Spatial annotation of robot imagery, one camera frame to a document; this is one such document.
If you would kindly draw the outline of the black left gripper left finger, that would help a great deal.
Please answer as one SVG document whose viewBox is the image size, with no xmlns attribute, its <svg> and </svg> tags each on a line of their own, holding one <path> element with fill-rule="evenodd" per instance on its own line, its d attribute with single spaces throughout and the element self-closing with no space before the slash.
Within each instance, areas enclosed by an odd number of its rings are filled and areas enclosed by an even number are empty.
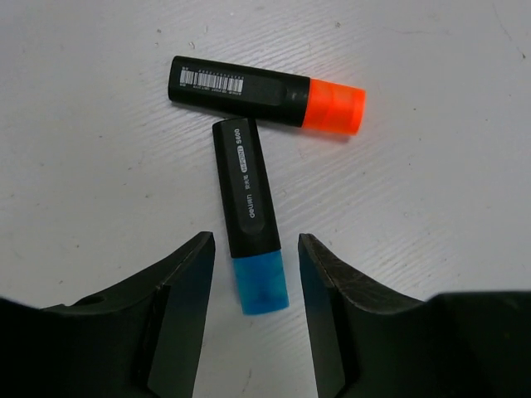
<svg viewBox="0 0 531 398">
<path fill-rule="evenodd" d="M 214 257 L 212 233 L 201 232 L 70 306 L 3 298 L 2 396 L 192 396 Z"/>
</svg>

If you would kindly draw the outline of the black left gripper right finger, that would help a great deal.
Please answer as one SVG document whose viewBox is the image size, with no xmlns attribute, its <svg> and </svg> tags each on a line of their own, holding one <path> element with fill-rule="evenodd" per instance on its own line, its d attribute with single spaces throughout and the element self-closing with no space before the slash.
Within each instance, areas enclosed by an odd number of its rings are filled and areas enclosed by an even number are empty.
<svg viewBox="0 0 531 398">
<path fill-rule="evenodd" d="M 321 397 L 527 397 L 530 294 L 388 288 L 299 238 L 300 278 Z"/>
</svg>

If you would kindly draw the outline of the blue cap highlighter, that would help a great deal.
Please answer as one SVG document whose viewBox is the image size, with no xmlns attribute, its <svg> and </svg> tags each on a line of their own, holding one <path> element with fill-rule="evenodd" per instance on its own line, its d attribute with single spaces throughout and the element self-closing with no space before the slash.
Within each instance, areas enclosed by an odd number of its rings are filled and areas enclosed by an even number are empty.
<svg viewBox="0 0 531 398">
<path fill-rule="evenodd" d="M 242 312 L 288 308 L 280 236 L 266 163 L 253 119 L 212 126 L 217 172 Z"/>
</svg>

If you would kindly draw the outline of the orange cap highlighter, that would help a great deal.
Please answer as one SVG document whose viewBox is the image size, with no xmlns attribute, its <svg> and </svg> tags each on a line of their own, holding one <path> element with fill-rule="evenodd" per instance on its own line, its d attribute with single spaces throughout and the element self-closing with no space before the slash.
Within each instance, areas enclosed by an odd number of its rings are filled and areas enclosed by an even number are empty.
<svg viewBox="0 0 531 398">
<path fill-rule="evenodd" d="M 168 98 L 226 114 L 355 135 L 362 123 L 366 92 L 308 76 L 175 56 Z"/>
</svg>

